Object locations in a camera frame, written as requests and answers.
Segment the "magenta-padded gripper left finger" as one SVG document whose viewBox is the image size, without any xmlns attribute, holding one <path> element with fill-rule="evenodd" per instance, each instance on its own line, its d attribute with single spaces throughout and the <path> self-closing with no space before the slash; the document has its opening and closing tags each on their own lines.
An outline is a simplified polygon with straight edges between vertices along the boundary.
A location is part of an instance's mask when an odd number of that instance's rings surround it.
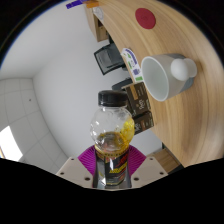
<svg viewBox="0 0 224 224">
<path fill-rule="evenodd" d="M 95 147 L 91 146 L 78 157 L 69 157 L 56 175 L 81 187 L 92 188 L 95 172 Z"/>
</svg>

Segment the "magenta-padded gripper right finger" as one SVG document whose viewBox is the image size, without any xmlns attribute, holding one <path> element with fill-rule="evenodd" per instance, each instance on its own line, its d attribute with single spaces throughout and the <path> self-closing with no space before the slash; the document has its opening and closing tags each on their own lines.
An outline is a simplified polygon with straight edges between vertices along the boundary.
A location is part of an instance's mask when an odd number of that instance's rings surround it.
<svg viewBox="0 0 224 224">
<path fill-rule="evenodd" d="M 129 147 L 128 172 L 132 188 L 143 187 L 167 176 L 155 157 L 146 157 L 134 146 Z"/>
</svg>

